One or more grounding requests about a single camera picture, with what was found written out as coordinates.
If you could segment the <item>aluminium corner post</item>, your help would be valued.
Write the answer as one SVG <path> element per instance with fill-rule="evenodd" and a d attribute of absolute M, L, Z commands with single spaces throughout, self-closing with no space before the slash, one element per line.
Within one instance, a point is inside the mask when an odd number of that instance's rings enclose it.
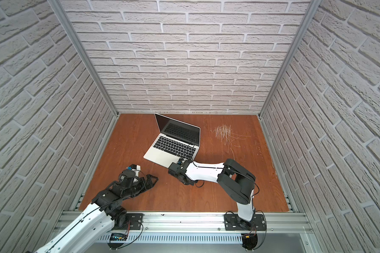
<path fill-rule="evenodd" d="M 115 108 L 104 84 L 101 81 L 99 74 L 97 73 L 92 61 L 89 58 L 88 53 L 86 52 L 83 43 L 78 37 L 77 32 L 73 28 L 73 25 L 69 18 L 67 17 L 66 11 L 63 9 L 61 2 L 58 0 L 49 0 L 48 1 L 55 15 L 57 16 L 60 24 L 63 26 L 67 36 L 69 37 L 72 45 L 75 47 L 78 56 L 80 57 L 82 63 L 87 68 L 89 74 L 91 75 L 96 87 L 99 89 L 100 94 L 104 98 L 107 106 L 111 110 L 114 117 L 118 118 L 119 113 Z"/>
<path fill-rule="evenodd" d="M 267 111 L 268 109 L 268 106 L 269 106 L 269 103 L 272 99 L 272 97 L 274 96 L 274 92 L 276 91 L 278 85 L 280 84 L 280 81 L 284 75 L 284 73 L 286 72 L 289 64 L 291 63 L 296 51 L 298 50 L 298 47 L 299 45 L 301 44 L 304 36 L 305 36 L 305 33 L 307 32 L 307 29 L 308 27 L 310 26 L 310 23 L 314 17 L 314 15 L 316 14 L 320 4 L 321 4 L 321 0 L 312 0 L 310 1 L 309 5 L 308 5 L 308 8 L 307 8 L 307 11 L 304 15 L 304 18 L 301 22 L 301 24 L 299 25 L 298 29 L 297 29 L 297 32 L 292 40 L 292 43 L 289 47 L 289 50 L 286 54 L 286 57 L 280 67 L 280 70 L 276 76 L 276 79 L 269 91 L 269 94 L 262 106 L 262 109 L 259 113 L 259 120 L 262 120 L 263 118 L 263 115 L 264 113 Z"/>

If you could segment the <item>left aluminium corner post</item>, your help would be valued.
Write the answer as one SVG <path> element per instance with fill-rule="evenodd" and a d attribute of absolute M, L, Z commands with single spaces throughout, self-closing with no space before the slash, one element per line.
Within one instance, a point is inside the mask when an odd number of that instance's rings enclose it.
<path fill-rule="evenodd" d="M 99 89 L 100 94 L 104 98 L 107 106 L 111 110 L 114 117 L 118 118 L 119 113 L 115 108 L 104 84 L 101 81 L 99 74 L 97 73 L 92 61 L 89 58 L 88 53 L 86 52 L 83 43 L 78 37 L 77 32 L 73 28 L 73 25 L 69 18 L 67 17 L 66 11 L 63 9 L 61 2 L 58 0 L 49 0 L 48 1 L 55 15 L 57 16 L 60 24 L 63 26 L 67 36 L 69 37 L 72 45 L 75 47 L 78 56 L 80 57 L 82 63 L 87 68 L 89 74 L 91 75 L 96 87 Z"/>

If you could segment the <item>green circuit board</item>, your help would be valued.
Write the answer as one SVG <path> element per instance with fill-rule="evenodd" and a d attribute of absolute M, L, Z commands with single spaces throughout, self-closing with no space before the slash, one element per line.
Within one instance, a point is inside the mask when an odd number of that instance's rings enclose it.
<path fill-rule="evenodd" d="M 113 233 L 110 236 L 110 242 L 116 243 L 118 241 L 126 241 L 127 240 L 127 235 L 125 234 L 120 234 L 120 233 Z"/>

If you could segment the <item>right aluminium corner post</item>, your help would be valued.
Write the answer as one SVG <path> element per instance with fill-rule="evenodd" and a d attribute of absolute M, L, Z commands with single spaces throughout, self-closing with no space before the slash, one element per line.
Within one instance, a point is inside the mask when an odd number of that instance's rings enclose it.
<path fill-rule="evenodd" d="M 310 26 L 310 23 L 314 17 L 314 15 L 316 14 L 320 4 L 321 4 L 321 0 L 312 0 L 310 1 L 309 5 L 308 5 L 308 8 L 307 8 L 307 11 L 304 15 L 304 18 L 301 22 L 301 24 L 299 25 L 298 29 L 297 29 L 297 32 L 292 40 L 292 43 L 289 47 L 289 50 L 286 54 L 286 57 L 280 67 L 280 70 L 276 76 L 276 79 L 269 91 L 269 94 L 262 106 L 262 109 L 259 113 L 259 120 L 262 120 L 263 118 L 263 115 L 264 113 L 267 111 L 268 109 L 268 106 L 269 106 L 269 103 L 272 99 L 272 97 L 274 96 L 274 92 L 276 91 L 278 85 L 280 84 L 280 81 L 284 75 L 284 73 L 286 72 L 289 64 L 291 63 L 296 51 L 298 50 L 298 47 L 299 45 L 301 44 L 304 36 L 305 36 L 305 33 L 307 32 L 307 29 L 308 27 Z"/>

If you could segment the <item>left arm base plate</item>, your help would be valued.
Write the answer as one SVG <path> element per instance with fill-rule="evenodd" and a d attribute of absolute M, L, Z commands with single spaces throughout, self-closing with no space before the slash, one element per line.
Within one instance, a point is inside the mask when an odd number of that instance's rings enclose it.
<path fill-rule="evenodd" d="M 143 213 L 122 214 L 114 220 L 112 230 L 141 230 Z"/>

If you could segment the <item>black round connector board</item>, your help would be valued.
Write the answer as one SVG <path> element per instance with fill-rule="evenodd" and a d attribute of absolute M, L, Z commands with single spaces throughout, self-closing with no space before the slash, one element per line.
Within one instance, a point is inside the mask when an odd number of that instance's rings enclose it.
<path fill-rule="evenodd" d="M 253 250 L 258 244 L 257 234 L 242 234 L 242 247 L 246 250 Z"/>

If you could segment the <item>aluminium front rail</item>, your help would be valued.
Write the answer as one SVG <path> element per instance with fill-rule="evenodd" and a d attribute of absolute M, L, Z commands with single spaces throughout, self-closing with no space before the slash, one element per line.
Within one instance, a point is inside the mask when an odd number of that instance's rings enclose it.
<path fill-rule="evenodd" d="M 267 233 L 312 234 L 304 213 L 264 213 Z M 229 233 L 224 213 L 143 212 L 140 220 L 148 233 Z"/>

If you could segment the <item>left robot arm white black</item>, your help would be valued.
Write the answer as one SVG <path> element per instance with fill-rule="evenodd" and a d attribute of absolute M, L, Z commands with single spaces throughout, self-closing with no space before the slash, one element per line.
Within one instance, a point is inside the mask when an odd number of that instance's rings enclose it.
<path fill-rule="evenodd" d="M 141 225 L 143 214 L 127 214 L 122 202 L 151 190 L 158 178 L 145 175 L 135 164 L 125 169 L 117 180 L 100 191 L 86 209 L 61 233 L 37 249 L 37 253 L 83 253 L 101 236 L 123 229 L 123 237 Z"/>

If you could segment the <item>silver open laptop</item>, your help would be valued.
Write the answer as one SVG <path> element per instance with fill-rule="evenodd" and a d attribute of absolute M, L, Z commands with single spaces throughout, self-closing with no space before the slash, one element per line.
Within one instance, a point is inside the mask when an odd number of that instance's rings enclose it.
<path fill-rule="evenodd" d="M 193 160 L 200 147 L 200 127 L 158 113 L 155 119 L 159 135 L 144 158 L 165 168 L 179 159 Z"/>

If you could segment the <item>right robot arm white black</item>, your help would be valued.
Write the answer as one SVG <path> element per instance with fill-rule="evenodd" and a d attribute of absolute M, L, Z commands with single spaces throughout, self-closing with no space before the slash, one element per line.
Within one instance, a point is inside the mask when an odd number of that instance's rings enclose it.
<path fill-rule="evenodd" d="M 252 221 L 255 176 L 233 159 L 217 164 L 199 163 L 193 160 L 172 163 L 168 173 L 184 185 L 195 185 L 199 180 L 218 183 L 238 207 L 238 217 Z"/>

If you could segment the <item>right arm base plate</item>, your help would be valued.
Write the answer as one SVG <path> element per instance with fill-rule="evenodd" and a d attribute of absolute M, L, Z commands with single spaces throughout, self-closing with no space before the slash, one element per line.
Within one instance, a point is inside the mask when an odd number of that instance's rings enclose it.
<path fill-rule="evenodd" d="M 266 231 L 267 222 L 263 214 L 254 214 L 251 221 L 241 219 L 237 214 L 224 214 L 226 231 Z"/>

